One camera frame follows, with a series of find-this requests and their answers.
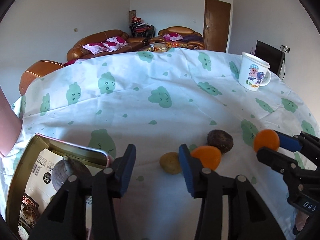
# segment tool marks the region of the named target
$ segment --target television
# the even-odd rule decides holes
[[[254,55],[268,62],[271,72],[273,72],[277,76],[280,75],[282,63],[284,60],[284,53],[281,50],[265,44],[262,41],[257,41],[257,47]]]

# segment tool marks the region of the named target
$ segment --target metal screw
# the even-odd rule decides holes
[[[204,174],[210,174],[211,173],[211,169],[209,168],[202,168],[201,170]]]
[[[113,173],[113,169],[112,168],[105,168],[104,170],[103,170],[103,173],[104,174],[111,174],[111,173]]]
[[[247,178],[246,178],[244,175],[239,175],[239,176],[238,176],[238,180],[239,180],[240,182],[245,182],[245,181],[247,180]]]
[[[74,182],[74,181],[76,181],[76,179],[78,179],[78,177],[77,177],[76,175],[71,175],[71,176],[68,178],[68,180],[69,180],[70,182]]]

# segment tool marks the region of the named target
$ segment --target orange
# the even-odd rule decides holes
[[[213,171],[218,168],[221,161],[221,152],[214,146],[200,146],[190,154],[192,157],[199,159],[204,168],[209,168]]]
[[[271,150],[277,151],[279,146],[279,136],[271,129],[265,129],[258,132],[253,141],[253,149],[256,153],[261,147],[268,147]]]

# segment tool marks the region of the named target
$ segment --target white wall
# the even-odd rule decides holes
[[[320,122],[320,35],[298,0],[234,0],[229,52],[250,52],[257,40],[288,46],[284,82]]]
[[[220,1],[231,4],[231,32],[233,0]],[[155,27],[156,35],[170,26],[189,27],[203,34],[204,0],[130,0],[130,8],[137,11],[137,17]]]
[[[9,102],[20,96],[21,74],[36,61],[66,62],[85,36],[128,32],[129,9],[130,0],[16,0],[0,23],[0,85]]]

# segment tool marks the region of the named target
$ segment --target purple blanket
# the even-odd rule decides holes
[[[189,42],[189,41],[200,41],[203,42],[203,38],[198,36],[198,35],[186,35],[183,37],[184,42]]]

